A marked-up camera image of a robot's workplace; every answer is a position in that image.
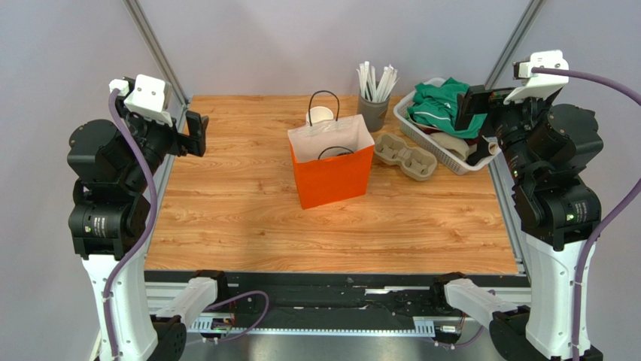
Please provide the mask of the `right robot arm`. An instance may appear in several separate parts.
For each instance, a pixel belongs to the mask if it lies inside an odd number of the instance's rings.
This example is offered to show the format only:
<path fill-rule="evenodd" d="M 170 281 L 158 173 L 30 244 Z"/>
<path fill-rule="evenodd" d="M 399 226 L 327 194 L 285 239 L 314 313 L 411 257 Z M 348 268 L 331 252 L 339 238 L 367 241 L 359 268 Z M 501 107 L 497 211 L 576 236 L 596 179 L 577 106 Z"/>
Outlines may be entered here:
<path fill-rule="evenodd" d="M 458 96 L 456 127 L 485 115 L 483 130 L 496 136 L 513 179 L 513 201 L 530 251 L 531 303 L 516 305 L 453 272 L 432 285 L 434 309 L 458 310 L 488 329 L 507 360 L 601 360 L 589 341 L 585 304 L 575 296 L 576 275 L 602 207 L 580 173 L 603 149 L 591 110 L 554 103 L 554 96 L 508 101 L 510 89 L 472 86 Z"/>

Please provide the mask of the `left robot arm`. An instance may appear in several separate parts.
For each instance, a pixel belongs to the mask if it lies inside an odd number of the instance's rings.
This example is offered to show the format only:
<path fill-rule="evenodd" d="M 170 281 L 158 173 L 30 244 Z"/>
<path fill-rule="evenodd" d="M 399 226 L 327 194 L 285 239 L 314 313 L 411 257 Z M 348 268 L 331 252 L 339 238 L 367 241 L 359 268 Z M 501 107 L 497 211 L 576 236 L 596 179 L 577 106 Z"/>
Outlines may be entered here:
<path fill-rule="evenodd" d="M 167 155 L 205 153 L 208 118 L 186 113 L 189 132 L 130 114 L 129 128 L 92 120 L 69 139 L 67 161 L 77 174 L 68 219 L 74 251 L 90 277 L 102 339 L 101 360 L 178 360 L 187 327 L 229 293 L 222 271 L 198 270 L 166 306 L 151 312 L 144 282 L 146 240 L 157 213 L 156 187 L 136 159 L 151 171 Z"/>

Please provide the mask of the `orange paper bag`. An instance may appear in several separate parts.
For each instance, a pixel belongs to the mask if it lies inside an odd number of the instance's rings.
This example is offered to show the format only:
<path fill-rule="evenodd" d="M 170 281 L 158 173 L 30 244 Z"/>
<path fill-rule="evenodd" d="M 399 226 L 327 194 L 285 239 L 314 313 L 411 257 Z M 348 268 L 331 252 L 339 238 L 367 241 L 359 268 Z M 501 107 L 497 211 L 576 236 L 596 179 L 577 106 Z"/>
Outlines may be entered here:
<path fill-rule="evenodd" d="M 301 127 L 287 131 L 293 176 L 302 209 L 366 193 L 375 141 L 363 116 L 318 121 L 309 115 Z"/>

